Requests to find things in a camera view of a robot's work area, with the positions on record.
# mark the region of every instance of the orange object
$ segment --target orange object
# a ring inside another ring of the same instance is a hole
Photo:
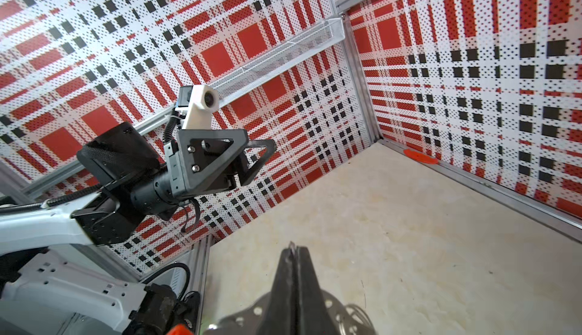
[[[184,325],[177,324],[166,335],[194,335],[192,331],[188,330]]]
[[[438,159],[431,157],[431,156],[427,156],[424,153],[417,152],[416,150],[405,149],[404,155],[407,156],[408,158],[412,158],[415,161],[418,161],[420,163],[438,164]]]

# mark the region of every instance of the checkered pattern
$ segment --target checkered pattern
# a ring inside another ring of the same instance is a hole
[[[30,182],[331,15],[329,0],[0,0],[0,151]]]
[[[249,186],[199,199],[200,227],[191,235],[180,228],[186,211],[170,222],[149,217],[126,243],[112,250],[140,273],[186,250],[195,240],[218,240],[370,145],[350,72],[341,47],[334,46],[302,62],[214,114],[215,129],[245,128],[251,139],[274,139],[277,152]],[[163,156],[163,127],[146,135]],[[250,161],[257,153],[247,152]],[[58,196],[95,184],[87,171],[60,183]],[[190,212],[193,223],[193,208]]]
[[[582,0],[366,0],[384,137],[582,217]]]

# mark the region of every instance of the robotic arm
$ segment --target robotic arm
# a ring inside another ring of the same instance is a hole
[[[45,202],[0,208],[0,296],[31,300],[96,318],[129,334],[162,335],[196,324],[199,296],[167,286],[127,283],[68,263],[47,246],[116,244],[129,239],[147,215],[170,220],[197,196],[251,183],[275,153],[273,140],[251,141],[244,129],[211,130],[218,94],[206,85],[183,86],[164,132],[166,163],[127,122],[77,152],[99,184]],[[176,138],[173,130],[180,127]],[[254,164],[244,153],[266,148]]]

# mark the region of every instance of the white mesh shelf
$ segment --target white mesh shelf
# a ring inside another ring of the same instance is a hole
[[[298,63],[341,42],[345,36],[341,18],[325,19],[210,86],[218,91],[220,106],[223,107]]]

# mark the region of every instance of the beige table surface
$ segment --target beige table surface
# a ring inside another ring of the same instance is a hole
[[[376,143],[211,248],[202,321],[271,288],[289,241],[378,334],[580,334],[582,245]]]

